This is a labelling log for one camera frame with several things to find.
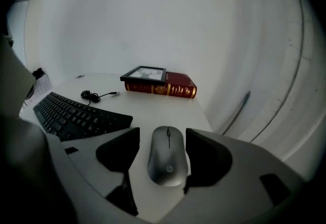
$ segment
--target framed picture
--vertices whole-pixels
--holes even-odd
[[[166,73],[165,68],[139,66],[121,76],[120,80],[130,83],[164,86]]]

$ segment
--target black keyboard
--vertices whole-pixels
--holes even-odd
[[[34,107],[34,113],[44,130],[62,142],[115,132],[132,122],[132,116],[87,106],[53,92]]]

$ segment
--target black picture frame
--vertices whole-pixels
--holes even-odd
[[[151,78],[131,77],[130,76],[131,74],[133,74],[134,72],[136,72],[137,70],[139,70],[141,68],[162,70],[161,80],[151,79]],[[143,84],[147,84],[147,85],[164,86],[165,81],[166,81],[166,74],[167,74],[167,70],[165,68],[138,66],[138,67],[130,70],[128,73],[124,74],[123,76],[121,76],[120,81],[125,81],[125,82],[130,82],[130,83],[143,83]]]

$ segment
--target black cable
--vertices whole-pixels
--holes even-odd
[[[120,92],[110,92],[110,93],[107,93],[107,94],[104,94],[104,95],[99,96],[98,94],[92,93],[89,90],[84,90],[80,94],[80,97],[83,98],[83,99],[89,100],[90,102],[89,102],[88,105],[90,105],[91,101],[94,102],[94,103],[98,103],[99,101],[101,101],[101,97],[102,96],[106,96],[106,95],[119,95],[119,94],[120,94]]]

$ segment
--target book spine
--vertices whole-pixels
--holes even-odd
[[[139,83],[125,82],[124,86],[128,91],[142,93],[151,93],[157,95],[177,96],[184,98],[194,98],[197,94],[197,87],[180,86],[175,84],[166,84],[165,86],[143,85]]]

